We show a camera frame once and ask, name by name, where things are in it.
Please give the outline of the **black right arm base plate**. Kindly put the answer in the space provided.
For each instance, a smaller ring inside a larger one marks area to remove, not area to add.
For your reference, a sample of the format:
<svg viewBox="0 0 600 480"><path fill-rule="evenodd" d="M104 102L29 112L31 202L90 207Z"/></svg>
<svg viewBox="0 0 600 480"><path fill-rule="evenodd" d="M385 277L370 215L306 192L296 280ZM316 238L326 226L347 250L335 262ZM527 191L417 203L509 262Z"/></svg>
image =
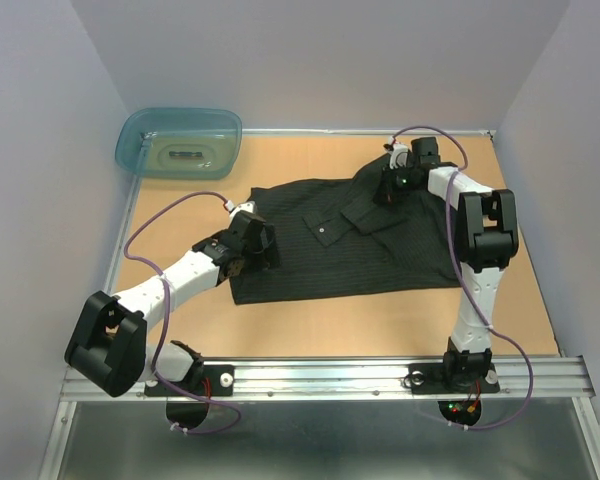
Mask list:
<svg viewBox="0 0 600 480"><path fill-rule="evenodd" d="M452 371L442 363L434 362L411 364L405 379L414 395L462 395L476 387L482 394L495 394L501 390L498 381L489 383L485 376L476 372Z"/></svg>

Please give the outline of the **black pinstriped long sleeve shirt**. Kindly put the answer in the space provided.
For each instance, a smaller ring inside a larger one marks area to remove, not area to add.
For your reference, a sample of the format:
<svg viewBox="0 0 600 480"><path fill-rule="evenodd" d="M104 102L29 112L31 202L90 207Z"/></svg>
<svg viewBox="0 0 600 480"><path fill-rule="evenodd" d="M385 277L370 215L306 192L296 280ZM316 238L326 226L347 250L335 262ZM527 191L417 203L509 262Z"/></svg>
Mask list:
<svg viewBox="0 0 600 480"><path fill-rule="evenodd" d="M350 179L305 179L252 188L275 228L280 265L231 279L235 304L456 288L445 206L426 191L395 205L373 196L387 156Z"/></svg>

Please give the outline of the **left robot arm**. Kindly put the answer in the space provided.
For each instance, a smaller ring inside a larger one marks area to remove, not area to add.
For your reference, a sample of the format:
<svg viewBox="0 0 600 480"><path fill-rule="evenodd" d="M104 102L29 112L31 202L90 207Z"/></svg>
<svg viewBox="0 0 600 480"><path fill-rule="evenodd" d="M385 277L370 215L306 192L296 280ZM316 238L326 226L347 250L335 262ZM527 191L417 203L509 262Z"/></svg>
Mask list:
<svg viewBox="0 0 600 480"><path fill-rule="evenodd" d="M193 297L225 280L280 264L274 226L247 204L230 215L229 226L196 243L183 257L139 285L86 300L65 362L111 397L141 381L164 378L179 393L195 392L203 371L194 352L178 342L161 347L148 332Z"/></svg>

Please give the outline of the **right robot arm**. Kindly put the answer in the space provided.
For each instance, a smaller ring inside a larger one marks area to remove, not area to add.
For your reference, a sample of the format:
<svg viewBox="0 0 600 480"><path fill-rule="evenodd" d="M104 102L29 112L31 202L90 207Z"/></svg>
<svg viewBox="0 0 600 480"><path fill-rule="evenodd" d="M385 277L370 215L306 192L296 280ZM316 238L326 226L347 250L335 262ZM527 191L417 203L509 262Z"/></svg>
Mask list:
<svg viewBox="0 0 600 480"><path fill-rule="evenodd" d="M394 205L427 191L445 202L447 243L463 293L447 350L439 362L410 366L406 377L420 395L463 393L473 387L498 391L492 364L492 314L505 269L519 249L515 196L467 176L442 161L433 137L404 145L390 138L375 200Z"/></svg>

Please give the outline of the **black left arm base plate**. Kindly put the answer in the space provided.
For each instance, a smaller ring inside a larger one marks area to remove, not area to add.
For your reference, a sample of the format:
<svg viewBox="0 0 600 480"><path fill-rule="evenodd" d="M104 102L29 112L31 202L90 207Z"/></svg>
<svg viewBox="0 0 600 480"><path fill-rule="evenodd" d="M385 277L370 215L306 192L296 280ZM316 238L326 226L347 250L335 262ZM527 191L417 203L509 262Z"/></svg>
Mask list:
<svg viewBox="0 0 600 480"><path fill-rule="evenodd" d="M203 395L210 393L212 397L231 397L235 381L235 367L231 364L205 363L196 364L180 382L174 384L189 393Z"/></svg>

